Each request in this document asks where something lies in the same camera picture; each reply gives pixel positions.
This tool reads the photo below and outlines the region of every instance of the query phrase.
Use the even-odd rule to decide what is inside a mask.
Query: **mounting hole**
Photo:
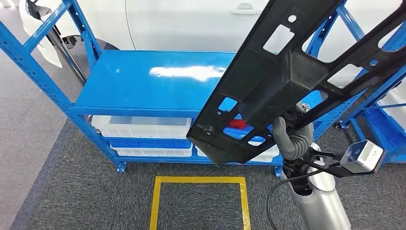
[[[378,60],[372,60],[372,61],[370,61],[369,65],[370,65],[370,66],[376,66],[376,65],[378,65]]]
[[[290,23],[293,23],[294,21],[296,21],[296,15],[291,15],[291,16],[289,16],[288,21],[289,21]]]

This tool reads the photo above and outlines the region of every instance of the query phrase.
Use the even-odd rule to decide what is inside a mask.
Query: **plastic bin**
[[[104,137],[186,139],[191,118],[95,115],[91,125]]]
[[[260,145],[262,142],[256,141],[249,141],[251,145]],[[201,151],[198,147],[196,147],[197,155],[200,157],[207,157],[203,151]],[[266,150],[265,152],[261,153],[260,155],[254,157],[250,161],[260,161],[260,162],[271,162],[272,159],[279,155],[279,149],[276,145],[272,146],[270,149]]]
[[[192,146],[188,149],[155,149],[155,148],[114,148],[119,156],[131,157],[190,157]]]

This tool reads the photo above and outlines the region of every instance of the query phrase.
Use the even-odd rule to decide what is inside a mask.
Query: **shelf foot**
[[[119,174],[124,173],[126,167],[127,167],[127,162],[121,162],[121,163],[117,166],[117,172],[118,172]]]
[[[347,129],[348,123],[344,123],[344,121],[338,121],[338,122],[334,123],[334,128],[335,129]]]
[[[282,177],[282,167],[283,166],[275,166],[275,176]]]

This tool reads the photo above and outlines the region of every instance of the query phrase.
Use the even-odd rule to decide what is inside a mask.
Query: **yellow floor marking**
[[[245,178],[241,176],[156,176],[154,185],[154,194],[152,197],[150,230],[156,230],[158,224],[159,197],[161,192],[161,183],[235,183],[240,185],[241,209],[244,230],[250,230],[248,211],[247,186]]]

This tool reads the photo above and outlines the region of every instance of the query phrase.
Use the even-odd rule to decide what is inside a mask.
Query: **blue shelf surface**
[[[72,110],[197,117],[235,53],[104,50]],[[314,107],[319,92],[302,100]],[[232,101],[225,107],[232,108]]]

